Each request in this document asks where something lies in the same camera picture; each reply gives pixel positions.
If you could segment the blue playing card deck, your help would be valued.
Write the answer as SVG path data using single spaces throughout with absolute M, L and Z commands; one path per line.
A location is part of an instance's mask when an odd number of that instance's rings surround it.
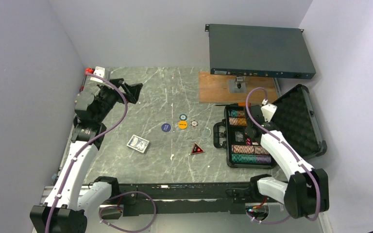
M 140 153 L 145 153 L 149 144 L 149 140 L 137 135 L 132 135 L 126 146 Z

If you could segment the red triangular dealer button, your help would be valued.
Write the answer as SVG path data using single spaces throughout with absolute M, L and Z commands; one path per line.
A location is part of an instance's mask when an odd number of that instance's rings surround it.
M 204 150 L 197 143 L 194 143 L 190 155 L 196 155 L 200 153 L 204 153 Z

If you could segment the green poker chip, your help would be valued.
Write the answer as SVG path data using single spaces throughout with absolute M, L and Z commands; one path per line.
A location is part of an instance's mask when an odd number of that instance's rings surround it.
M 181 115 L 179 116 L 179 119 L 180 119 L 181 121 L 186 121 L 186 120 L 187 120 L 187 115 L 186 115 L 186 114 L 181 114 Z

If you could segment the yellow big blind button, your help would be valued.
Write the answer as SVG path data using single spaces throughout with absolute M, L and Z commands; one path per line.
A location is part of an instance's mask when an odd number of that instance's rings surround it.
M 184 130 L 188 127 L 188 122 L 185 120 L 181 120 L 178 122 L 178 127 L 179 129 Z

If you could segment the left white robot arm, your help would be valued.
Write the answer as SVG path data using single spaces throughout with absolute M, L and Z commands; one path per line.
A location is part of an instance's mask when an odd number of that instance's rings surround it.
M 38 233 L 84 233 L 88 217 L 105 201 L 119 200 L 117 178 L 98 177 L 89 191 L 80 195 L 89 167 L 99 152 L 109 129 L 103 120 L 116 105 L 136 104 L 143 84 L 127 84 L 124 79 L 100 80 L 96 89 L 84 89 L 75 99 L 75 118 L 68 156 L 57 181 L 44 200 L 30 211 Z

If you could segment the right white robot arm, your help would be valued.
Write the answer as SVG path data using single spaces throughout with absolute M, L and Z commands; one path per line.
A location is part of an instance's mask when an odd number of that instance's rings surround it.
M 270 197 L 285 206 L 289 216 L 315 221 L 329 209 L 328 175 L 304 160 L 285 139 L 280 129 L 264 116 L 274 114 L 272 104 L 246 105 L 245 114 L 251 133 L 275 160 L 286 176 L 286 182 L 268 175 L 250 179 L 248 195 L 253 201 Z

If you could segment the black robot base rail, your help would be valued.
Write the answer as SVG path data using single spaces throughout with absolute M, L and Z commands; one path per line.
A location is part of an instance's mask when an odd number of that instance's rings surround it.
M 124 216 L 146 214 L 218 213 L 245 214 L 247 208 L 275 202 L 256 194 L 249 182 L 230 183 L 121 183 L 118 198 L 103 206 L 119 206 Z

